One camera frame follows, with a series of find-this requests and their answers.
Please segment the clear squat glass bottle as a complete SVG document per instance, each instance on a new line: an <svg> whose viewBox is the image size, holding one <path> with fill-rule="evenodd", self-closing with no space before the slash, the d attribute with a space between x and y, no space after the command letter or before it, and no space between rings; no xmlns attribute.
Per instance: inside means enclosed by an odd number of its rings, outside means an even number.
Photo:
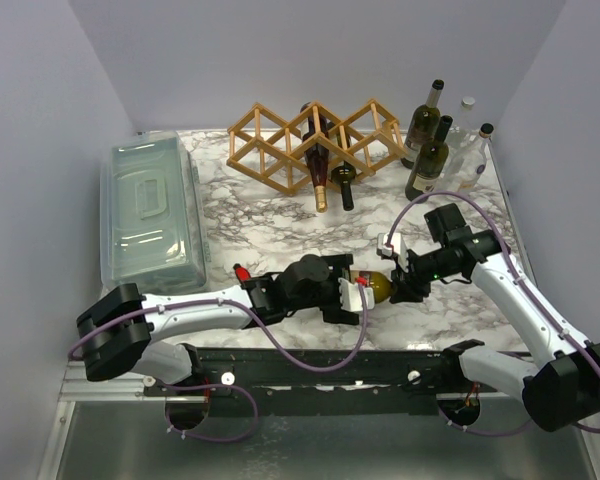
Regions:
<svg viewBox="0 0 600 480"><path fill-rule="evenodd" d="M446 143L451 149L461 148L471 137L473 127L471 114L475 105L475 98L464 96L456 112L452 115L453 124L449 129Z"/></svg>

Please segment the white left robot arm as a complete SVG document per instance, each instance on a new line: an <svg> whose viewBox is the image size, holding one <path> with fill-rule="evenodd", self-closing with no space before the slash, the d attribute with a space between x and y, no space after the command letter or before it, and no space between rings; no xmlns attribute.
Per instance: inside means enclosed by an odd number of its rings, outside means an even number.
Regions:
<svg viewBox="0 0 600 480"><path fill-rule="evenodd" d="M327 323L366 327L374 293L351 272L352 262L349 254L307 254L282 272L258 277L236 265L237 284L188 295L143 294L134 283L119 285L77 318L79 340L68 356L83 361L91 382L134 372L189 395L200 387L202 372L193 348L170 344L173 337L259 327L278 346L270 326L313 308Z"/></svg>

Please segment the clear tall bottle blue label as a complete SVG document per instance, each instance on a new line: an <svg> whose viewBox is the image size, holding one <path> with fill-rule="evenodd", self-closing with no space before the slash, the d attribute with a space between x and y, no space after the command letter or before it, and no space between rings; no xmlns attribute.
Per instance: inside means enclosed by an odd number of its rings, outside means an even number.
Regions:
<svg viewBox="0 0 600 480"><path fill-rule="evenodd" d="M459 149L445 165L436 191L468 194L478 183L488 163L487 147L494 132L491 123L481 125L476 137Z"/></svg>

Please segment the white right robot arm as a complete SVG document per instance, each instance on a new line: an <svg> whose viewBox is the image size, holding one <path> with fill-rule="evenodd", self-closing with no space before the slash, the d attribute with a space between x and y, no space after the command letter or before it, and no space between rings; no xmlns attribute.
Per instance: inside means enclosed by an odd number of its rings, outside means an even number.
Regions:
<svg viewBox="0 0 600 480"><path fill-rule="evenodd" d="M433 282L464 279L494 302L533 358L461 342L443 352L442 384L454 392L486 384L521 402L547 432L600 413L600 342L572 326L529 282L497 227L472 231L454 203L428 212L425 221L440 247L424 255L408 249L394 229L377 238L378 255L395 263L391 302L421 302Z"/></svg>

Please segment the green wine bottle brown label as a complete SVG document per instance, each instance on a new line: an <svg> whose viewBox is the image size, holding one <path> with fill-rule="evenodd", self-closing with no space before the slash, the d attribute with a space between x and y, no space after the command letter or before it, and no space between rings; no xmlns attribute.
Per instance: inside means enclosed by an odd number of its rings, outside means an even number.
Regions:
<svg viewBox="0 0 600 480"><path fill-rule="evenodd" d="M421 147L435 133L441 116L438 102L444 85L442 79L434 80L427 100L412 115L404 142L407 155L400 159L401 164L407 169L413 168Z"/></svg>

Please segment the green bottle silver foil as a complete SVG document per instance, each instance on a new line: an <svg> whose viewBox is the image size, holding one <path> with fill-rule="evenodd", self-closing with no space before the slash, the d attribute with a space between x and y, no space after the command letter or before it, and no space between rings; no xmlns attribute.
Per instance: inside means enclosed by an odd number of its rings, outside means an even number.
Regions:
<svg viewBox="0 0 600 480"><path fill-rule="evenodd" d="M351 270L350 280L355 282L358 279L363 279L365 285L373 290L373 298L376 304L388 300L393 293L391 281L379 271Z"/></svg>

